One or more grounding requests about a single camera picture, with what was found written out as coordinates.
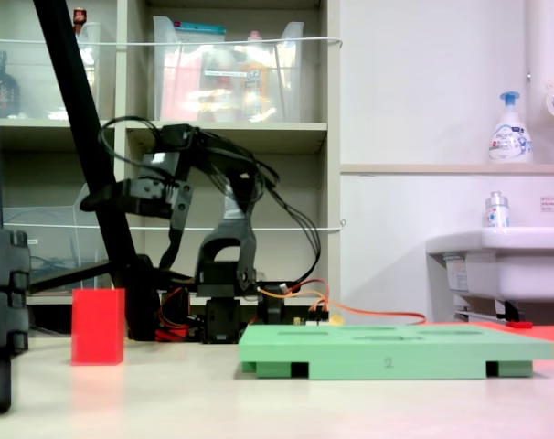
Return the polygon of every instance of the white table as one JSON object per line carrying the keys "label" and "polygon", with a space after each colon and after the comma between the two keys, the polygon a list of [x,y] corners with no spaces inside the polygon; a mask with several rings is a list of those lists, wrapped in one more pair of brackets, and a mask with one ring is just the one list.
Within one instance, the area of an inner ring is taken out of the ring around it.
{"label": "white table", "polygon": [[125,356],[73,368],[69,339],[32,339],[0,438],[554,439],[554,361],[533,379],[310,381],[243,377],[236,346]]}

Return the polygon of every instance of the clear plastic container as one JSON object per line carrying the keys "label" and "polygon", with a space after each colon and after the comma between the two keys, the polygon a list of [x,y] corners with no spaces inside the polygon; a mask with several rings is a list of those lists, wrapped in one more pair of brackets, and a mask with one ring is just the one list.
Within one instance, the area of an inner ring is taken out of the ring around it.
{"label": "clear plastic container", "polygon": [[[92,97],[101,119],[114,113],[114,47],[101,47],[101,24],[87,23],[79,35],[82,63],[91,86]],[[58,81],[44,44],[0,42],[5,53],[4,72],[17,88],[17,102],[0,117],[16,119],[68,120]]]}
{"label": "clear plastic container", "polygon": [[[73,206],[3,209],[5,227],[27,234],[32,280],[107,259],[96,214],[79,209],[88,193],[84,185]],[[56,291],[69,293],[73,288],[110,285],[110,276],[104,275]]]}
{"label": "clear plastic container", "polygon": [[[154,117],[186,122],[300,122],[304,23],[290,23],[283,41],[249,44],[177,44],[166,17],[154,17]],[[251,93],[250,80],[257,75]],[[259,101],[256,107],[250,100]]]}

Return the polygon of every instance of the green board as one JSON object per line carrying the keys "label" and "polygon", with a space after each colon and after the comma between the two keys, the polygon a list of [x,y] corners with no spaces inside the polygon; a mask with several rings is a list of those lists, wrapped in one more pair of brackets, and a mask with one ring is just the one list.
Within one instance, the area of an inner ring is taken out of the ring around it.
{"label": "green board", "polygon": [[554,343],[485,327],[264,326],[239,343],[243,372],[312,380],[530,377]]}

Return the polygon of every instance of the pump bottle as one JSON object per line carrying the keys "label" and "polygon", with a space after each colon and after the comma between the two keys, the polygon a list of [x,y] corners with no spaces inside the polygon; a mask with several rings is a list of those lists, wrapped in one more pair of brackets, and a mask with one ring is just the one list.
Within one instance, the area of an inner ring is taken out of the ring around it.
{"label": "pump bottle", "polygon": [[532,163],[533,143],[527,127],[521,122],[515,101],[519,98],[516,91],[507,91],[500,95],[505,101],[505,114],[493,134],[488,149],[490,163]]}

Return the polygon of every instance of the sink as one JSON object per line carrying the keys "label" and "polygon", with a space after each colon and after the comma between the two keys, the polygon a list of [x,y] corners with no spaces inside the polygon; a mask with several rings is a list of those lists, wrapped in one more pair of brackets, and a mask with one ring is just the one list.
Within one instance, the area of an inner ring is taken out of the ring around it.
{"label": "sink", "polygon": [[495,300],[554,301],[554,227],[485,228],[438,236],[450,289]]}

